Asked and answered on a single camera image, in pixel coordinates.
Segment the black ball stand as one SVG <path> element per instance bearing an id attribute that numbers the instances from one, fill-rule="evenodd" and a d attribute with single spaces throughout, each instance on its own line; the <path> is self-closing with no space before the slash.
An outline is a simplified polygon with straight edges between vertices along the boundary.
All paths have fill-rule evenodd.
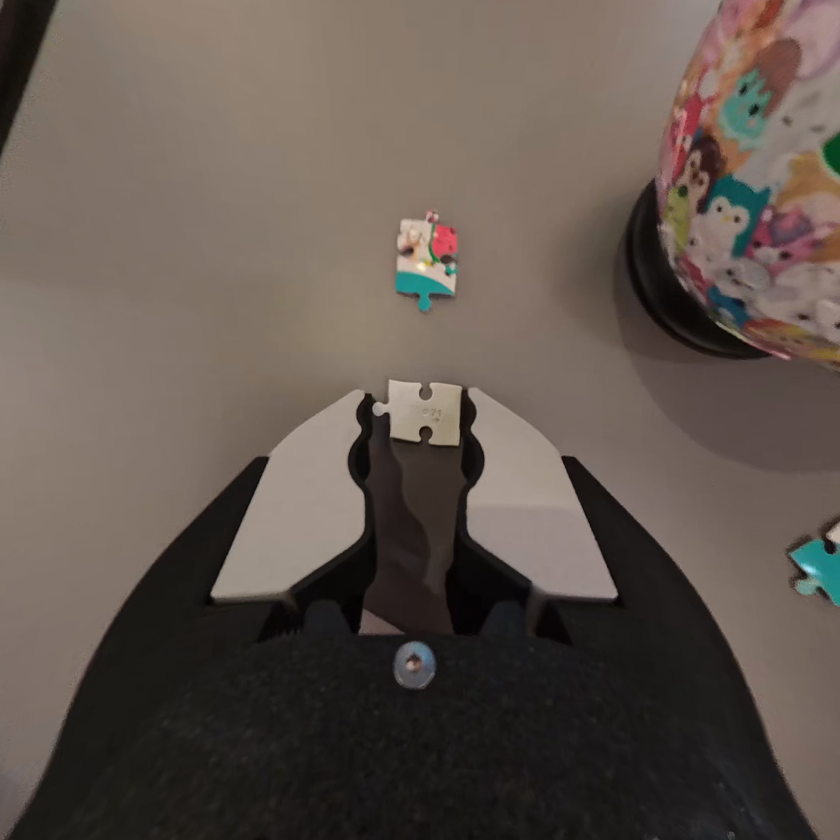
<path id="1" fill-rule="evenodd" d="M 624 232 L 626 273 L 635 295 L 662 332 L 705 356 L 728 361 L 758 361 L 770 355 L 716 324 L 682 287 L 658 234 L 655 180 L 637 197 Z"/>

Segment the colourful puzzle ball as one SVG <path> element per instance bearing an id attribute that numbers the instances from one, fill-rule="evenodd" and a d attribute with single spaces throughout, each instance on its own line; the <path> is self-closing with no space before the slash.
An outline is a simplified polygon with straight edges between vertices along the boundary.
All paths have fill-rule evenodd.
<path id="1" fill-rule="evenodd" d="M 839 2 L 720 2 L 655 184 L 668 267 L 712 334 L 838 371 Z"/>

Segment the colourful puzzle piece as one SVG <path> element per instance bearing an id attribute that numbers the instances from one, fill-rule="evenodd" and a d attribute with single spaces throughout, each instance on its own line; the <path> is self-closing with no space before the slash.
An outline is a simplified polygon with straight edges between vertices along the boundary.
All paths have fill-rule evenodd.
<path id="1" fill-rule="evenodd" d="M 416 298 L 430 312 L 435 298 L 455 298 L 459 273 L 459 236 L 431 209 L 421 218 L 401 220 L 395 240 L 395 291 Z"/>

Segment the teal and white puzzle piece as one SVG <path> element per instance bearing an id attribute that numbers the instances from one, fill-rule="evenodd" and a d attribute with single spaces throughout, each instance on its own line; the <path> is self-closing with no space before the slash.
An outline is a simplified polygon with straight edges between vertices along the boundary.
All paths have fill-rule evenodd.
<path id="1" fill-rule="evenodd" d="M 815 536 L 800 539 L 787 552 L 793 564 L 793 590 L 820 597 L 839 607 L 839 520 L 835 518 Z"/>

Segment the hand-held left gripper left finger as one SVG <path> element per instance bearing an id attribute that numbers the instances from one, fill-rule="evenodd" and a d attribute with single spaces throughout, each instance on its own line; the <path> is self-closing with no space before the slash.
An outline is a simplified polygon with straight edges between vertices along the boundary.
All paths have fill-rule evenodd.
<path id="1" fill-rule="evenodd" d="M 212 603 L 339 607 L 354 632 L 376 573 L 370 474 L 372 396 L 351 391 L 268 454 L 210 591 Z"/>

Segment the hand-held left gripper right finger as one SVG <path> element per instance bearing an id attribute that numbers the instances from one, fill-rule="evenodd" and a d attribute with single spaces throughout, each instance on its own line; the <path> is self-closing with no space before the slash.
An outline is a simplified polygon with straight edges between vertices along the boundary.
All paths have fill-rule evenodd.
<path id="1" fill-rule="evenodd" d="M 470 387 L 462 395 L 461 471 L 448 613 L 478 634 L 501 603 L 610 605 L 618 591 L 564 458 L 529 421 Z"/>

